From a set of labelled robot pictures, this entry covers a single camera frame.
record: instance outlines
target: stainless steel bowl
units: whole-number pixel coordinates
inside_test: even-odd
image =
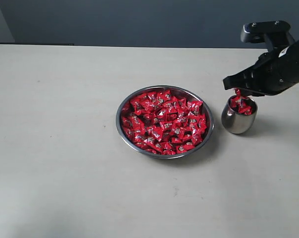
[[[207,123],[207,130],[203,135],[203,141],[202,143],[200,143],[199,145],[197,145],[194,149],[189,150],[188,152],[182,153],[182,154],[176,154],[176,155],[157,155],[157,154],[153,154],[150,152],[147,152],[145,150],[140,149],[139,147],[135,146],[124,134],[123,130],[122,130],[122,126],[121,126],[121,118],[120,118],[120,114],[122,111],[123,106],[130,101],[130,99],[141,95],[142,93],[147,93],[147,92],[152,92],[152,91],[156,91],[156,92],[163,92],[165,90],[170,90],[171,94],[173,96],[178,96],[178,97],[185,97],[187,98],[188,101],[201,101],[203,102],[202,107],[201,107],[201,113],[205,114],[206,117],[206,123]],[[174,87],[174,86],[167,86],[167,85],[158,85],[158,86],[150,86],[150,87],[146,87],[146,88],[142,88],[134,93],[132,93],[131,95],[129,95],[126,99],[123,100],[123,102],[121,103],[121,105],[118,108],[118,111],[116,113],[116,128],[120,134],[120,136],[122,137],[122,139],[124,140],[125,143],[127,143],[131,148],[133,148],[134,150],[157,158],[157,159],[175,159],[175,158],[179,158],[179,157],[183,157],[183,156],[187,156],[197,150],[199,150],[201,147],[203,147],[209,140],[213,128],[214,128],[214,121],[213,121],[213,116],[211,113],[210,108],[208,107],[208,105],[197,95],[195,95],[192,92],[189,92],[186,89],[183,88],[178,88],[178,87]]]
[[[242,134],[252,127],[257,113],[257,104],[252,99],[247,100],[247,104],[252,107],[252,114],[240,114],[230,107],[230,101],[234,97],[236,96],[230,97],[227,101],[222,111],[221,121],[228,132],[232,134]]]

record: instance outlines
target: pile of candy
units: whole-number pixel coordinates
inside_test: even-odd
[[[236,112],[244,115],[252,114],[252,107],[247,104],[249,97],[242,96],[239,89],[235,89],[236,97],[230,101],[230,107]]]
[[[123,107],[122,129],[137,147],[154,154],[185,153],[202,142],[207,129],[202,102],[165,92],[143,93]]]

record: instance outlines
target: table surface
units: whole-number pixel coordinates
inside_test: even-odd
[[[222,79],[257,49],[0,45],[0,238],[299,237],[299,85],[255,98],[243,136]],[[151,159],[118,135],[130,93],[174,85],[215,117],[210,141]]]

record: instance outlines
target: metal cup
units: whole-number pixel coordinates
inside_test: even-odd
[[[226,128],[230,133],[242,134],[253,125],[257,113],[257,104],[252,99],[246,100],[247,105],[252,107],[252,114],[240,114],[230,107],[230,101],[234,97],[235,96],[229,98],[226,103],[222,112],[221,121],[224,128]]]

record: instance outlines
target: robotic arm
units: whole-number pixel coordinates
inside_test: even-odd
[[[242,42],[266,43],[268,52],[251,67],[226,77],[225,90],[239,88],[243,96],[277,95],[299,83],[299,40],[294,41],[285,21],[245,24]]]

